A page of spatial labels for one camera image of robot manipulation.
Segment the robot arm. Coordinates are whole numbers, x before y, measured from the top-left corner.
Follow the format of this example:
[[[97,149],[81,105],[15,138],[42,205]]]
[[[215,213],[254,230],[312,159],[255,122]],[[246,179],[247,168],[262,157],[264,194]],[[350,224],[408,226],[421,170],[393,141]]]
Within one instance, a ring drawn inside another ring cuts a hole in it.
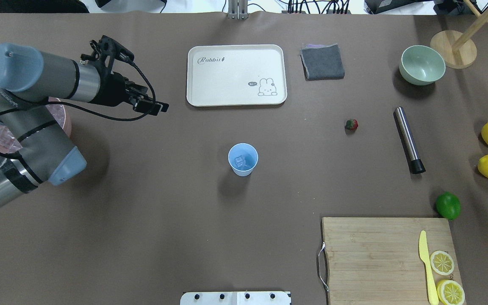
[[[118,120],[74,105],[83,102],[115,107],[128,103],[139,116],[167,112],[151,83],[141,86],[112,71],[115,61],[138,70],[134,54],[116,40],[90,41],[91,54],[80,61],[31,46],[0,44],[0,208],[43,182],[58,186],[83,171],[87,162],[47,109],[49,98],[109,120]]]

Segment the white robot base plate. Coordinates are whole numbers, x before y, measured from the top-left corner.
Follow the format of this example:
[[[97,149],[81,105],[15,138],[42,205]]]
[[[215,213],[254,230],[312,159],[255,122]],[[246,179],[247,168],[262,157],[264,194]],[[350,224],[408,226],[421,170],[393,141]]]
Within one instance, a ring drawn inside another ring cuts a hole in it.
[[[288,291],[187,292],[180,305],[292,305]]]

